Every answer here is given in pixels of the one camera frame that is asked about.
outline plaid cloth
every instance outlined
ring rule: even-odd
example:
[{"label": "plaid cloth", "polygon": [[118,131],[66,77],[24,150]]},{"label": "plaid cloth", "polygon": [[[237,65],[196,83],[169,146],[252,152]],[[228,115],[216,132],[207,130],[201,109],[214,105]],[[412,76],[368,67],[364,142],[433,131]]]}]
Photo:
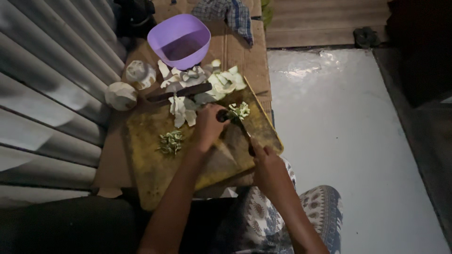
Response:
[{"label": "plaid cloth", "polygon": [[202,0],[192,10],[201,21],[225,19],[228,26],[253,45],[250,10],[240,0]]}]

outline hand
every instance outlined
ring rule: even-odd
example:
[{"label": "hand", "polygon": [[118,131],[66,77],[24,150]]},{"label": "hand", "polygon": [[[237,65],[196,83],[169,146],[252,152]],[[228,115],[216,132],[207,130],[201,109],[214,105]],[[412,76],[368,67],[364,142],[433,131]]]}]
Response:
[{"label": "hand", "polygon": [[230,122],[217,121],[217,113],[222,109],[225,108],[217,104],[206,104],[198,111],[194,135],[201,151],[207,152]]},{"label": "hand", "polygon": [[255,139],[251,139],[254,152],[254,183],[261,192],[278,208],[278,204],[297,193],[290,180],[284,161],[269,146],[262,148]]}]

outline wooden cutting board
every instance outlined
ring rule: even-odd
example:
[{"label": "wooden cutting board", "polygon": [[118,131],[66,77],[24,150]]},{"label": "wooden cutting board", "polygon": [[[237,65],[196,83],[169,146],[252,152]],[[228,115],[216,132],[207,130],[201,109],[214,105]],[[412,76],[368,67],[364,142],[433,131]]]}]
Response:
[{"label": "wooden cutting board", "polygon": [[[228,107],[229,104],[238,105],[243,101],[250,108],[250,115],[243,120],[246,130],[262,146],[271,146],[278,155],[281,154],[283,145],[249,85],[244,90],[227,95],[218,104]],[[179,128],[186,141],[182,145],[182,150],[174,156],[157,151],[160,146],[159,135],[177,130],[174,127],[174,116],[170,114],[169,101],[150,103],[140,99],[126,126],[128,130],[126,140],[141,207],[152,211],[180,166],[184,152],[190,145],[189,139],[194,127],[189,127],[185,123]],[[203,167],[196,182],[196,190],[254,167],[253,158],[248,154],[248,143],[237,126],[230,124],[222,133],[208,152]]]}]

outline white floor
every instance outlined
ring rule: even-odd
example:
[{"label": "white floor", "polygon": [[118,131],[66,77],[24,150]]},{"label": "white floor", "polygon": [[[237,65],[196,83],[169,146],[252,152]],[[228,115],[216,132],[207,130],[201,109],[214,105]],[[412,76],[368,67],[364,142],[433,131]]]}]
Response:
[{"label": "white floor", "polygon": [[342,196],[342,253],[450,253],[372,53],[269,51],[268,64],[297,192]]}]

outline plastic bowl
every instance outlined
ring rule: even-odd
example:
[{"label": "plastic bowl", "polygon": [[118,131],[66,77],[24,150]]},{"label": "plastic bowl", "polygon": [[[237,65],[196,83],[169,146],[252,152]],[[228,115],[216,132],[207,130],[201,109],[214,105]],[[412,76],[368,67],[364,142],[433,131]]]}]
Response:
[{"label": "plastic bowl", "polygon": [[147,42],[165,64],[186,70],[206,56],[210,31],[195,16],[179,14],[151,29]]}]

